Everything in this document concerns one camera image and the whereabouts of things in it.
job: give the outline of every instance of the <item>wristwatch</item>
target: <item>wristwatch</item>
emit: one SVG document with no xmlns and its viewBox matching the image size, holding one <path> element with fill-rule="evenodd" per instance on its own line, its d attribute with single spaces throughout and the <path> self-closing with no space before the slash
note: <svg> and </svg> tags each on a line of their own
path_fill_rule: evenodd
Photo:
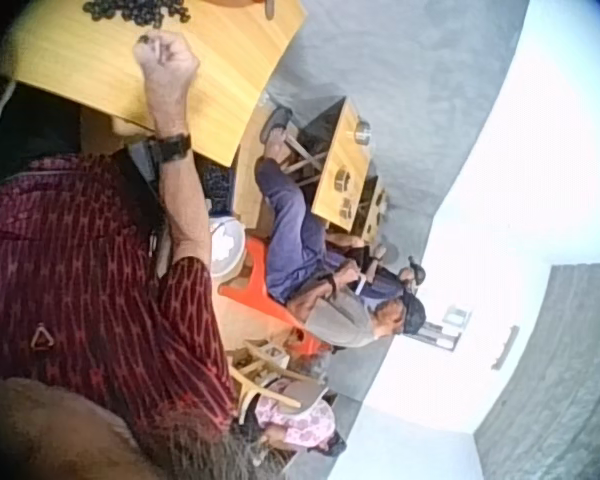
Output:
<svg viewBox="0 0 600 480">
<path fill-rule="evenodd" d="M 174 135 L 172 137 L 149 139 L 149 151 L 153 162 L 157 165 L 181 160 L 191 150 L 191 135 Z"/>
</svg>

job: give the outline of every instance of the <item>blue jeans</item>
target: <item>blue jeans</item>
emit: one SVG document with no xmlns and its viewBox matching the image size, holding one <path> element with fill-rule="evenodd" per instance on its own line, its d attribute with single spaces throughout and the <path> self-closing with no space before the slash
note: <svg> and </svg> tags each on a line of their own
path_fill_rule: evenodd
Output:
<svg viewBox="0 0 600 480">
<path fill-rule="evenodd" d="M 256 167 L 256 183 L 273 208 L 267 251 L 267 289 L 285 304 L 309 279 L 324 270 L 325 227 L 307 208 L 300 188 L 270 158 Z"/>
</svg>

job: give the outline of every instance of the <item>white bowl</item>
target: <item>white bowl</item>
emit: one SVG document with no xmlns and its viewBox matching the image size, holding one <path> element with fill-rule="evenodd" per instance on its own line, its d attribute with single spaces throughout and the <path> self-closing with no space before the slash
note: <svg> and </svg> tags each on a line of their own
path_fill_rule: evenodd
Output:
<svg viewBox="0 0 600 480">
<path fill-rule="evenodd" d="M 219 217 L 210 219 L 209 227 L 211 277 L 223 277 L 242 259 L 247 240 L 244 225 L 233 217 Z"/>
</svg>

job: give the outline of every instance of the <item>gray shirt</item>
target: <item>gray shirt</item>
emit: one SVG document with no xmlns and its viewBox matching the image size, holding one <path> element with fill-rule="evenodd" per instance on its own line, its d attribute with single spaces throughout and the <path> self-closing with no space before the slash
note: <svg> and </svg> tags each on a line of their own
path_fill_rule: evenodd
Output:
<svg viewBox="0 0 600 480">
<path fill-rule="evenodd" d="M 337 347 L 364 347 L 376 339 L 371 314 L 348 288 L 340 290 L 336 299 L 319 298 L 306 327 L 320 340 Z"/>
</svg>

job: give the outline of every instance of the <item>gray floor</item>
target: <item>gray floor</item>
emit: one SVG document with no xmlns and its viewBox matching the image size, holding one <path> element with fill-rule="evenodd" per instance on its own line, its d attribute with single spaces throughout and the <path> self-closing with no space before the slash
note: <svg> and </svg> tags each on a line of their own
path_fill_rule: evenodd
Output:
<svg viewBox="0 0 600 480">
<path fill-rule="evenodd" d="M 349 96 L 373 129 L 391 199 L 383 232 L 394 267 L 422 257 L 431 222 L 478 137 L 515 52 L 528 0 L 303 0 L 307 20 L 268 91 L 301 126 Z M 330 368 L 349 430 L 390 341 L 338 353 Z M 301 457 L 292 479 L 326 478 Z"/>
<path fill-rule="evenodd" d="M 600 480 L 600 265 L 553 267 L 529 344 L 475 439 L 486 480 Z"/>
</svg>

